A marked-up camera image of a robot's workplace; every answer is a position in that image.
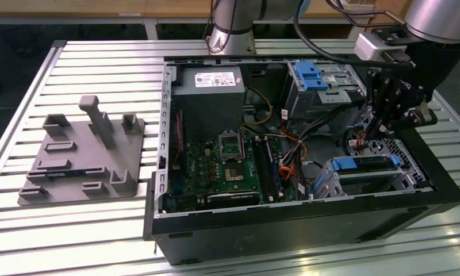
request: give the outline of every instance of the red cable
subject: red cable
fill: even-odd
[[[178,140],[178,149],[177,149],[177,154],[175,154],[175,158],[174,161],[171,163],[171,166],[175,165],[177,160],[178,160],[178,155],[181,153],[181,131],[179,131],[179,119],[178,119],[178,113],[175,113],[175,119],[177,119],[177,140]]]
[[[362,139],[365,136],[366,136],[366,134],[362,133],[362,134],[360,135],[360,137],[356,139],[356,149],[358,148],[361,139]]]

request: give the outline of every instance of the power supply label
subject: power supply label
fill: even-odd
[[[233,72],[197,73],[195,87],[234,86],[236,78]]]

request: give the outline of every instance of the yellow cable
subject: yellow cable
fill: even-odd
[[[270,105],[270,102],[264,97],[262,93],[257,91],[257,89],[254,89],[252,87],[246,87],[246,89],[252,90],[265,100],[265,102],[268,104],[268,107],[269,107],[269,113],[268,113],[266,118],[262,121],[258,121],[258,122],[244,122],[242,125],[260,125],[260,124],[264,124],[270,119],[270,116],[273,114],[273,112],[272,112],[273,111],[273,107]]]

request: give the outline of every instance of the slotted aluminum surface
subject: slotted aluminum surface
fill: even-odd
[[[322,40],[332,53],[353,41]],[[305,54],[294,40],[261,40],[258,54]],[[70,41],[53,48],[0,142],[0,275],[420,275],[460,274],[460,206],[426,217],[386,240],[171,267],[153,242],[141,241],[145,189],[154,169],[162,57],[205,55],[201,41]],[[134,198],[94,204],[19,207],[47,113],[86,120],[75,103],[95,94],[115,119],[145,119],[139,188]],[[460,186],[460,119],[436,96],[438,124],[417,131]]]

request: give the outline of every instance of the gray post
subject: gray post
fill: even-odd
[[[98,98],[93,95],[85,95],[79,99],[78,108],[86,112],[90,117],[91,126],[99,136],[101,142],[106,149],[114,148],[115,143],[110,134],[111,124],[105,112],[98,111]]]

